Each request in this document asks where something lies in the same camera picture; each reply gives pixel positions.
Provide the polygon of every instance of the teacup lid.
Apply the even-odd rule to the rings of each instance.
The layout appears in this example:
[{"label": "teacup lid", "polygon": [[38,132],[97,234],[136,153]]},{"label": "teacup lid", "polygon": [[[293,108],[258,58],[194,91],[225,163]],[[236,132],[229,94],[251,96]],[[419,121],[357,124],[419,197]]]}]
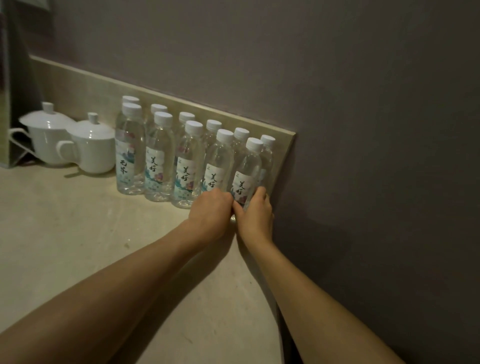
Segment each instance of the teacup lid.
[{"label": "teacup lid", "polygon": [[70,125],[67,128],[67,132],[84,139],[103,140],[115,138],[115,130],[111,126],[98,122],[98,114],[96,112],[89,112],[88,120]]},{"label": "teacup lid", "polygon": [[76,124],[75,120],[53,110],[51,102],[42,102],[43,110],[32,111],[19,118],[25,126],[38,129],[66,129],[67,126]]}]

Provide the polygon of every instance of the white teacup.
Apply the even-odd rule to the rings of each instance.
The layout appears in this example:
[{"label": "white teacup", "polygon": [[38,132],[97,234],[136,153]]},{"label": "white teacup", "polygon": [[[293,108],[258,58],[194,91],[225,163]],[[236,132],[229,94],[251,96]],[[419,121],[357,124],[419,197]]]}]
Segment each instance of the white teacup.
[{"label": "white teacup", "polygon": [[98,122],[98,115],[88,113],[88,120],[67,128],[72,140],[57,143],[57,153],[66,162],[78,164],[87,173],[99,174],[115,166],[115,131]]},{"label": "white teacup", "polygon": [[[19,119],[20,123],[28,128],[28,132],[23,128],[9,129],[9,139],[47,164],[65,165],[66,162],[59,157],[56,146],[60,140],[70,140],[66,128],[75,125],[76,122],[68,116],[55,112],[53,104],[50,102],[43,102],[42,106],[43,110],[30,112]],[[28,136],[32,140],[34,150],[15,140],[13,137],[15,133],[23,133]]]}]

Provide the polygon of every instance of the beige countertop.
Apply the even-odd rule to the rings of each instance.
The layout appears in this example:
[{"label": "beige countertop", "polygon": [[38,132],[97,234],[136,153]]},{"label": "beige countertop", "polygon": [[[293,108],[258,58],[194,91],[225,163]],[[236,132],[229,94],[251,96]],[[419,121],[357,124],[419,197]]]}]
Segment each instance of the beige countertop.
[{"label": "beige countertop", "polygon": [[[0,331],[188,216],[76,167],[0,168],[0,181]],[[275,303],[233,229],[165,287],[111,362],[282,362]]]}]

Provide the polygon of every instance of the bottle label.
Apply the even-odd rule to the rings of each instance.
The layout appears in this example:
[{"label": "bottle label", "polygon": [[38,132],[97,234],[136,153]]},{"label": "bottle label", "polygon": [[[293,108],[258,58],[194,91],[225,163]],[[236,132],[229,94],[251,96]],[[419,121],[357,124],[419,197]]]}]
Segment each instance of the bottle label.
[{"label": "bottle label", "polygon": [[124,186],[133,185],[135,176],[135,146],[115,139],[117,182]]},{"label": "bottle label", "polygon": [[255,187],[255,180],[252,176],[246,176],[243,173],[235,172],[235,178],[233,179],[231,194],[235,201],[244,206],[247,202],[247,198],[253,188]]},{"label": "bottle label", "polygon": [[202,191],[211,191],[215,187],[221,188],[223,179],[225,178],[225,169],[207,164],[205,169],[204,182]]},{"label": "bottle label", "polygon": [[185,200],[191,197],[195,182],[195,172],[196,164],[193,160],[178,157],[175,188],[173,190],[177,200]]},{"label": "bottle label", "polygon": [[262,186],[267,170],[261,169],[257,179],[257,186]]},{"label": "bottle label", "polygon": [[159,192],[163,183],[163,163],[165,153],[147,147],[145,155],[145,189]]}]

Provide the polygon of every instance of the forearm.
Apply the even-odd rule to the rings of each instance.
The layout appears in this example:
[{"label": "forearm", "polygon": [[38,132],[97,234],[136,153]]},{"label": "forearm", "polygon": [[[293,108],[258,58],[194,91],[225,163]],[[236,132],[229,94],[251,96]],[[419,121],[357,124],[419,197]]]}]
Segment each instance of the forearm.
[{"label": "forearm", "polygon": [[77,363],[104,346],[114,352],[161,285],[196,253],[195,239],[183,222],[54,297],[0,334],[0,357],[11,363]]},{"label": "forearm", "polygon": [[273,243],[251,248],[305,364],[402,363],[354,315],[299,271]]}]

